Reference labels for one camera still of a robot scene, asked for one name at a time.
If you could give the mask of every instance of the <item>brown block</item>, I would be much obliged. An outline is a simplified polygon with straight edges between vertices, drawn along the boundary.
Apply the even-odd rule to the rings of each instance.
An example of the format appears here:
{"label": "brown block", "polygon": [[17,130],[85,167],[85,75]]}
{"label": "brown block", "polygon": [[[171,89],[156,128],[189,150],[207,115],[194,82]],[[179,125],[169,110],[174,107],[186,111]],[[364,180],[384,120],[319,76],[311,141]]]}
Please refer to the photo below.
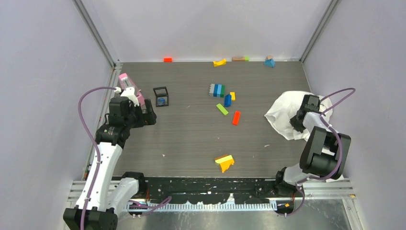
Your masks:
{"label": "brown block", "polygon": [[233,57],[233,61],[245,61],[245,57],[243,56]]}

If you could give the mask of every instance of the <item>toy block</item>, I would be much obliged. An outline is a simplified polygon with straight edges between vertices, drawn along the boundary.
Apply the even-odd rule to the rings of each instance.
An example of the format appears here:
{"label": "toy block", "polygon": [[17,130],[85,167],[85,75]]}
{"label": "toy block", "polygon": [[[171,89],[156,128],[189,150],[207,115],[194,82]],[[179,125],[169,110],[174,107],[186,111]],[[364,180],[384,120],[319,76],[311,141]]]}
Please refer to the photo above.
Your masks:
{"label": "toy block", "polygon": [[233,61],[245,61],[245,57],[243,56],[233,57]]}
{"label": "toy block", "polygon": [[209,88],[209,96],[214,96],[215,84],[211,84]]}
{"label": "toy block", "polygon": [[225,65],[226,64],[226,59],[224,58],[223,60],[221,60],[221,61],[214,61],[213,62],[213,65],[214,65],[214,67],[217,67],[217,66],[223,66],[223,65]]}
{"label": "toy block", "polygon": [[209,95],[213,97],[224,97],[226,86],[220,84],[211,84],[209,88]]}
{"label": "toy block", "polygon": [[223,156],[221,156],[221,157],[215,158],[214,161],[215,161],[217,164],[221,164],[221,163],[223,163],[223,162],[225,162],[225,161],[231,160],[232,158],[233,158],[233,156],[226,154],[226,155],[223,155]]}
{"label": "toy block", "polygon": [[231,165],[234,164],[234,159],[231,155],[217,157],[214,161],[220,165],[222,173],[224,173],[228,168],[230,168]]}
{"label": "toy block", "polygon": [[220,97],[224,97],[224,94],[226,93],[226,86],[221,85],[221,91],[220,91]]}
{"label": "toy block", "polygon": [[224,114],[224,116],[228,114],[228,111],[221,104],[217,104],[217,108]]}
{"label": "toy block", "polygon": [[266,61],[264,62],[264,65],[273,68],[273,67],[275,67],[275,61],[274,61],[273,59],[266,60]]}
{"label": "toy block", "polygon": [[231,95],[227,95],[224,97],[224,107],[230,107],[231,106]]}
{"label": "toy block", "polygon": [[231,95],[231,101],[235,101],[236,100],[236,93],[235,92],[230,92]]}
{"label": "toy block", "polygon": [[171,57],[164,57],[164,62],[172,62],[172,58]]}
{"label": "toy block", "polygon": [[240,111],[236,111],[234,113],[234,118],[233,118],[233,123],[232,123],[233,125],[238,126],[238,121],[240,120],[240,115],[241,115]]}

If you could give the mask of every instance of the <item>wooden floor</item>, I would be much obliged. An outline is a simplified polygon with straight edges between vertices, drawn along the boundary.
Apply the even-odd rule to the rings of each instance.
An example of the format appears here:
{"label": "wooden floor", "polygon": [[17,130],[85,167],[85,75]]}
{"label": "wooden floor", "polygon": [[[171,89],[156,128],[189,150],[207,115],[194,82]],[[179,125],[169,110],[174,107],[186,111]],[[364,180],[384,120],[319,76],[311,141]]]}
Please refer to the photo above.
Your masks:
{"label": "wooden floor", "polygon": [[[155,108],[154,126],[134,128],[114,175],[126,171],[147,176],[274,177],[284,166],[299,162],[305,142],[287,141],[264,114],[284,91],[309,91],[300,62],[125,63],[127,73],[155,104],[152,88],[166,86],[169,106]],[[212,83],[236,92],[224,116],[216,107],[223,98],[208,95]],[[231,124],[240,111],[238,126]],[[232,154],[235,164],[225,173],[214,158]]]}

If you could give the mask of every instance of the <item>gray wall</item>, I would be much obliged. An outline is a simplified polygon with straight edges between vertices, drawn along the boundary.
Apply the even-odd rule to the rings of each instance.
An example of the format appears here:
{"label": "gray wall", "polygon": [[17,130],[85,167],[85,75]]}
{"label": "gray wall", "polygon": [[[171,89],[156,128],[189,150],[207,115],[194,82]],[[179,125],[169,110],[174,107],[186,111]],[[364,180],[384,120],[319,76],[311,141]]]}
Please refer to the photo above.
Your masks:
{"label": "gray wall", "polygon": [[316,94],[357,88],[331,123],[352,137],[345,173],[370,229],[406,225],[405,12],[404,0],[342,1],[304,65]]}
{"label": "gray wall", "polygon": [[299,59],[330,0],[86,0],[123,62]]}
{"label": "gray wall", "polygon": [[[73,1],[0,2],[0,225],[55,230],[90,150],[79,97],[111,68]],[[84,103],[91,130],[103,94]]]}

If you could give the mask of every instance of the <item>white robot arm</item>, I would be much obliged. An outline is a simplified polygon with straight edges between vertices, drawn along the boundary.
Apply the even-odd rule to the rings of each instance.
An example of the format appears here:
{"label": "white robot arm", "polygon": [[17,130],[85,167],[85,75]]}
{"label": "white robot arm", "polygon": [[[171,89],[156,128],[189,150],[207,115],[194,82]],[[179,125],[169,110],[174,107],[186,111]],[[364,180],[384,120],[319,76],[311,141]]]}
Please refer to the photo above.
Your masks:
{"label": "white robot arm", "polygon": [[63,215],[71,230],[79,230],[81,223],[85,229],[116,229],[118,215],[124,210],[128,200],[139,190],[137,178],[123,178],[118,187],[108,195],[115,165],[123,151],[125,141],[130,136],[130,130],[156,123],[157,116],[151,101],[145,99],[146,109],[141,109],[134,92],[133,87],[127,87],[120,97],[110,100],[108,120],[96,132],[95,142],[100,152],[100,160],[95,151],[93,166],[83,192],[75,207],[66,208]]}
{"label": "white robot arm", "polygon": [[[320,120],[319,108],[319,97],[305,95],[301,108],[290,120],[295,130],[303,132],[308,129],[310,137],[299,163],[292,167],[285,167],[276,174],[274,191],[280,196],[295,193],[296,185],[301,186],[301,183],[307,178],[329,175],[338,163],[337,139],[331,131],[332,127],[326,126]],[[348,135],[337,133],[342,144],[342,158],[339,168],[331,179],[338,179],[341,176],[351,143]]]}

